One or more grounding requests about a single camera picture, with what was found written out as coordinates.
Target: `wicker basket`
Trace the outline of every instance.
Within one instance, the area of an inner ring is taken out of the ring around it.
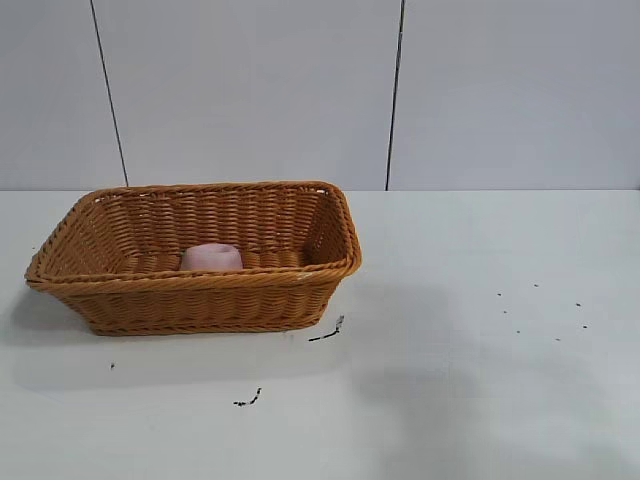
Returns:
[[[245,268],[178,271],[186,248],[213,242]],[[99,335],[263,332],[317,323],[360,262],[346,200],[326,183],[115,188],[78,201],[26,279]]]

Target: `pink object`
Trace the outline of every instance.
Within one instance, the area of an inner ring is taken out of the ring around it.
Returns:
[[[233,245],[205,243],[187,248],[182,257],[180,270],[215,270],[218,272],[242,270],[242,257]]]

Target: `woven basket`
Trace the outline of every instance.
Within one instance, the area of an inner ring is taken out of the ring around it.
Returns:
[[[203,243],[244,269],[178,271]],[[290,330],[318,322],[360,266],[342,192],[321,182],[100,190],[80,199],[26,273],[99,335]]]

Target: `basket rim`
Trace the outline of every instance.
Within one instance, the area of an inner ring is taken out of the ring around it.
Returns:
[[[336,262],[312,264],[304,267],[250,268],[237,271],[212,272],[207,270],[164,271],[153,273],[125,274],[78,274],[47,275],[44,273],[47,260],[61,241],[61,236],[79,220],[88,204],[101,198],[119,195],[237,192],[238,190],[317,188],[335,195],[340,212],[341,227],[347,243],[346,256]],[[264,285],[290,285],[305,283],[325,283],[340,280],[351,275],[360,266],[362,254],[349,206],[344,193],[335,185],[323,181],[278,181],[254,183],[178,184],[116,187],[96,190],[82,196],[60,221],[49,238],[33,256],[25,279],[27,284],[40,291],[67,295],[93,293],[118,293],[145,290],[176,290],[198,288],[258,287]]]

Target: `white tabletop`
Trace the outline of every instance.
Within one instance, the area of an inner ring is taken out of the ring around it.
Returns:
[[[352,193],[316,327],[140,338],[23,284],[79,196],[0,193],[0,478],[640,478],[640,192]]]

